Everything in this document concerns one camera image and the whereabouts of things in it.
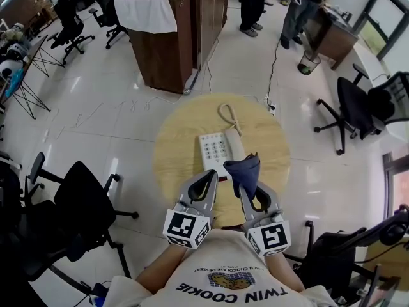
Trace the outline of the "brown wooden desk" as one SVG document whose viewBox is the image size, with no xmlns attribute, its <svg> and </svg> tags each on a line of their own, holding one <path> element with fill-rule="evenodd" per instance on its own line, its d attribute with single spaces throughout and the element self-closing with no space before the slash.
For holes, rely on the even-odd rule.
<svg viewBox="0 0 409 307">
<path fill-rule="evenodd" d="M 358 41 L 352 27 L 327 7 L 319 8 L 303 30 L 313 55 L 331 59 L 332 70 L 337 69 Z"/>
</svg>

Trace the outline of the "white towel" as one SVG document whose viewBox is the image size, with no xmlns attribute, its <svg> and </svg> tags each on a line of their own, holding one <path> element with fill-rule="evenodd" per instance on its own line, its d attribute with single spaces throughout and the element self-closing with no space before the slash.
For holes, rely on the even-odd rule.
<svg viewBox="0 0 409 307">
<path fill-rule="evenodd" d="M 177 32 L 177 23 L 169 0 L 114 0 L 121 26 L 151 34 Z"/>
</svg>

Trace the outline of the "black mesh office chair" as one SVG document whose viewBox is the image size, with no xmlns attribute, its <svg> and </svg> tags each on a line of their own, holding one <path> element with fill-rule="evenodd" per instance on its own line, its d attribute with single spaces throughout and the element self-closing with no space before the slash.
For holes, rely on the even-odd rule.
<svg viewBox="0 0 409 307">
<path fill-rule="evenodd" d="M 365 261 L 355 259 L 357 248 L 367 248 L 380 242 L 391 251 L 399 246 L 409 250 L 409 242 L 403 237 L 409 233 L 409 206 L 400 205 L 392 216 L 367 229 L 353 233 L 326 232 L 314 238 L 314 223 L 306 221 L 309 229 L 307 252 L 304 257 L 287 254 L 293 261 L 293 270 L 305 288 L 316 285 L 325 287 L 337 307 L 387 307 L 400 278 L 381 274 L 381 265 L 370 271 Z"/>
</svg>

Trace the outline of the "person's white printed shirt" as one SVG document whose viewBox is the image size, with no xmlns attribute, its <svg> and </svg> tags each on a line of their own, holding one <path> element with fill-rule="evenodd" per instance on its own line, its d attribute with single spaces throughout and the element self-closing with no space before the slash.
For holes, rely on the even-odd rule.
<svg viewBox="0 0 409 307">
<path fill-rule="evenodd" d="M 113 277 L 103 307 L 337 307 L 324 286 L 296 292 L 270 273 L 243 233 L 213 229 L 156 294 Z"/>
</svg>

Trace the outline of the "person's left forearm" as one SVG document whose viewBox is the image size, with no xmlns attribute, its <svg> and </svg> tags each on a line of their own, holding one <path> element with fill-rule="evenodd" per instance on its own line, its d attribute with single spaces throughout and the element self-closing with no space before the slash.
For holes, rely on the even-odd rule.
<svg viewBox="0 0 409 307">
<path fill-rule="evenodd" d="M 173 272 L 180 265 L 187 250 L 183 246 L 169 245 L 159 257 L 136 277 L 136 282 L 147 291 L 156 294 L 165 287 Z"/>
</svg>

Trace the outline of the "brown wooden cabinet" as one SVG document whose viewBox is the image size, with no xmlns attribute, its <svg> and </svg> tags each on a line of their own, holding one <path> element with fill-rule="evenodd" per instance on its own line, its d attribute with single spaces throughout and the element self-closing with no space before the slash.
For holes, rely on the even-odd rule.
<svg viewBox="0 0 409 307">
<path fill-rule="evenodd" d="M 189 94 L 186 82 L 200 73 L 226 23 L 228 0 L 169 0 L 177 32 L 127 29 L 145 85 Z"/>
</svg>

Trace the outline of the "black framed glass door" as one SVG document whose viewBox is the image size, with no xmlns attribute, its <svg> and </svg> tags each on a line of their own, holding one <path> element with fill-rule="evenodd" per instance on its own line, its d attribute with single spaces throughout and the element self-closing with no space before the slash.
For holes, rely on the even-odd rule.
<svg viewBox="0 0 409 307">
<path fill-rule="evenodd" d="M 353 30 L 381 61 L 407 27 L 409 0 L 368 0 Z"/>
</svg>

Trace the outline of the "light blue plastic bag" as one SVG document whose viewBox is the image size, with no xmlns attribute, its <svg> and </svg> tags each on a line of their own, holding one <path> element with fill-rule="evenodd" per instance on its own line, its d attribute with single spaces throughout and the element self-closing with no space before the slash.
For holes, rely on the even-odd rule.
<svg viewBox="0 0 409 307">
<path fill-rule="evenodd" d="M 15 71 L 15 73 L 12 75 L 11 80 L 10 80 L 10 85 L 8 89 L 6 90 L 6 97 L 10 98 L 14 92 L 19 88 L 22 78 L 24 76 L 24 69 L 18 69 Z"/>
</svg>

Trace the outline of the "black framed window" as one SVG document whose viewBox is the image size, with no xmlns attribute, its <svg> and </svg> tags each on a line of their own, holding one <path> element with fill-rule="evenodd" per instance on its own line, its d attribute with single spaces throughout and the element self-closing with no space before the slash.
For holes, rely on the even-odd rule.
<svg viewBox="0 0 409 307">
<path fill-rule="evenodd" d="M 384 217 L 391 216 L 400 205 L 409 206 L 409 155 L 394 159 L 392 153 L 382 156 L 385 207 Z"/>
</svg>

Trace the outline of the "white desk telephone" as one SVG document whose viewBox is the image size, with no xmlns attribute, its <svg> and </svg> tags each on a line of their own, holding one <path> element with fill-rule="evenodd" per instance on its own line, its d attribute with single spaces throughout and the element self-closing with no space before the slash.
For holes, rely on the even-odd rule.
<svg viewBox="0 0 409 307">
<path fill-rule="evenodd" d="M 215 170 L 218 173 L 219 182 L 231 180 L 231 175 L 223 167 L 225 161 L 233 161 L 224 135 L 225 131 L 198 136 L 203 169 Z"/>
</svg>

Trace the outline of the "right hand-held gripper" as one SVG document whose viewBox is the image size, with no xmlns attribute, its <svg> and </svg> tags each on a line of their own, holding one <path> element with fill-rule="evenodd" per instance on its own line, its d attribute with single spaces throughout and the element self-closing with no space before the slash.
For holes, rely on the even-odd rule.
<svg viewBox="0 0 409 307">
<path fill-rule="evenodd" d="M 282 253 L 290 247 L 289 221 L 282 216 L 277 193 L 262 181 L 256 188 L 258 206 L 239 185 L 239 195 L 245 222 L 245 238 L 259 257 Z"/>
</svg>

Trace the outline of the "person's right forearm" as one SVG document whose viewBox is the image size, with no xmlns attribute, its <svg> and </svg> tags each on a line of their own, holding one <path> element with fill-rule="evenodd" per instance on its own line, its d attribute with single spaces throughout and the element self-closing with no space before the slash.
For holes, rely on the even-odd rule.
<svg viewBox="0 0 409 307">
<path fill-rule="evenodd" d="M 265 263 L 269 273 L 282 284 L 296 292 L 302 292 L 305 290 L 300 278 L 295 274 L 291 265 L 282 253 L 266 256 Z"/>
</svg>

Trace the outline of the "dark blue cloth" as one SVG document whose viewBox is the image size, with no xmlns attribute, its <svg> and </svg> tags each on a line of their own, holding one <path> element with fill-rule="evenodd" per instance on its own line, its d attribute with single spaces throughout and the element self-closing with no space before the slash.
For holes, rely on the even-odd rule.
<svg viewBox="0 0 409 307">
<path fill-rule="evenodd" d="M 248 198 L 253 200 L 261 169 L 258 153 L 250 153 L 241 161 L 225 161 L 223 167 L 231 175 L 235 196 L 240 197 L 239 188 L 242 186 Z"/>
</svg>

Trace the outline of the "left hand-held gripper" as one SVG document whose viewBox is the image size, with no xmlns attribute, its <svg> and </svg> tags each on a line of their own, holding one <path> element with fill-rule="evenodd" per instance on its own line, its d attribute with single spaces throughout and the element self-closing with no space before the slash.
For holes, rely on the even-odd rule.
<svg viewBox="0 0 409 307">
<path fill-rule="evenodd" d="M 183 183 L 179 201 L 168 209 L 162 234 L 170 244 L 197 249 L 212 228 L 213 205 L 219 183 L 211 169 Z"/>
</svg>

